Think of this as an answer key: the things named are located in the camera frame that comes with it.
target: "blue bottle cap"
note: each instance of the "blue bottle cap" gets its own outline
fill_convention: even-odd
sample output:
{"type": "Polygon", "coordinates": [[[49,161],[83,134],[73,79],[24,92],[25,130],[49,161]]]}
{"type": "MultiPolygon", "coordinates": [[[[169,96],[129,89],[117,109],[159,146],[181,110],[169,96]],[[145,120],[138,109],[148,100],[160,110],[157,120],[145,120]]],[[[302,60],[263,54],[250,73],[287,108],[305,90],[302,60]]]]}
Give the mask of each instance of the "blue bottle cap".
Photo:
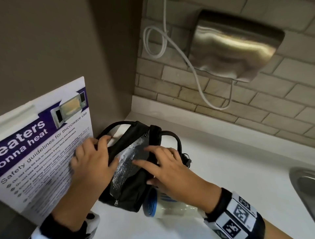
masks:
{"type": "Polygon", "coordinates": [[[152,188],[148,197],[143,202],[143,212],[147,217],[154,217],[158,204],[158,194],[155,188],[152,188]]]}

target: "safety guidelines poster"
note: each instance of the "safety guidelines poster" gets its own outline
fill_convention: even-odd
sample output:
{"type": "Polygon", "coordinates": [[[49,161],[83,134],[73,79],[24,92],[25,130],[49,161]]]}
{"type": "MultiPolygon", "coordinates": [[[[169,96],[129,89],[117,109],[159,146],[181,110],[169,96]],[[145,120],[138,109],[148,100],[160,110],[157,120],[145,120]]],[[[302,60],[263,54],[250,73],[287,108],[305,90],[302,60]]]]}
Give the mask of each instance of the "safety guidelines poster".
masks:
{"type": "Polygon", "coordinates": [[[93,136],[84,78],[0,116],[0,123],[0,200],[40,224],[69,187],[75,148],[93,136]]]}

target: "backsplash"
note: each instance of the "backsplash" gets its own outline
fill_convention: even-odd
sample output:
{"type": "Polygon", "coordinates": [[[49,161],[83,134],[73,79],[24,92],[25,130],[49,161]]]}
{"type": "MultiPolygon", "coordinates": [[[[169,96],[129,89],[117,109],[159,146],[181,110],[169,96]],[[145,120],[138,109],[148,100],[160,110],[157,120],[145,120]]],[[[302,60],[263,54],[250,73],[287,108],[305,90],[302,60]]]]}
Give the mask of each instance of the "backsplash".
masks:
{"type": "MultiPolygon", "coordinates": [[[[315,147],[315,3],[306,0],[167,1],[168,35],[184,51],[200,9],[255,19],[285,30],[276,55],[250,83],[238,82],[233,101],[223,111],[201,99],[191,70],[170,44],[159,59],[143,49],[142,31],[162,28],[163,1],[144,0],[135,95],[235,123],[315,147]]],[[[149,47],[159,52],[161,36],[153,32],[149,47]]],[[[197,71],[206,98],[226,104],[230,83],[197,71]]]]}

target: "white cable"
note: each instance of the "white cable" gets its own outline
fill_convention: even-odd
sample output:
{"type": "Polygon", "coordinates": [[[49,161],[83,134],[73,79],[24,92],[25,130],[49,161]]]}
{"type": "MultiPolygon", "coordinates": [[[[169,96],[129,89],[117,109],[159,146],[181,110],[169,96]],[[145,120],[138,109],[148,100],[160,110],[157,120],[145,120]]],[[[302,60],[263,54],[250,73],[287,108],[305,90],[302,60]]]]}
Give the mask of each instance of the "white cable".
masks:
{"type": "Polygon", "coordinates": [[[200,94],[201,98],[206,102],[206,104],[209,105],[211,108],[217,109],[217,110],[227,109],[230,106],[230,103],[231,103],[231,100],[232,100],[232,92],[233,92],[234,80],[231,80],[230,97],[229,97],[229,102],[228,102],[228,104],[226,106],[224,106],[224,107],[214,106],[213,104],[211,104],[206,99],[206,97],[204,96],[204,94],[202,92],[202,89],[200,87],[199,79],[198,79],[198,76],[197,76],[197,73],[196,73],[194,67],[192,66],[192,64],[190,63],[190,61],[188,60],[188,58],[184,54],[184,52],[167,35],[167,30],[166,30],[166,0],[164,0],[164,4],[163,4],[163,30],[164,31],[162,31],[160,28],[158,28],[156,26],[147,26],[143,30],[143,46],[144,46],[146,52],[148,53],[148,55],[150,57],[154,58],[154,59],[160,58],[164,54],[164,52],[166,50],[166,47],[167,47],[167,42],[169,41],[175,47],[175,49],[179,52],[179,54],[184,58],[184,60],[188,64],[188,66],[191,68],[192,73],[193,73],[193,75],[195,77],[195,80],[196,80],[196,84],[197,84],[197,87],[198,87],[199,94],[200,94]],[[150,33],[151,33],[152,30],[156,30],[157,32],[159,32],[161,34],[161,37],[162,37],[162,47],[161,47],[160,52],[158,54],[156,54],[156,55],[149,49],[149,36],[150,36],[150,33]]]}

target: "sink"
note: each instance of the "sink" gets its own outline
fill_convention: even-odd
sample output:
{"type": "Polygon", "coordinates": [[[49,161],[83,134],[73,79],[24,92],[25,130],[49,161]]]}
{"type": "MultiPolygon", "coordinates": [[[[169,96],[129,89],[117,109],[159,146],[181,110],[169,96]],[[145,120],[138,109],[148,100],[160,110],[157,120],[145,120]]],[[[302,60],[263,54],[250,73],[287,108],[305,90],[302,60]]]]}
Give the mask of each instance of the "sink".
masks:
{"type": "Polygon", "coordinates": [[[315,222],[315,172],[291,169],[289,175],[294,189],[315,222]]]}

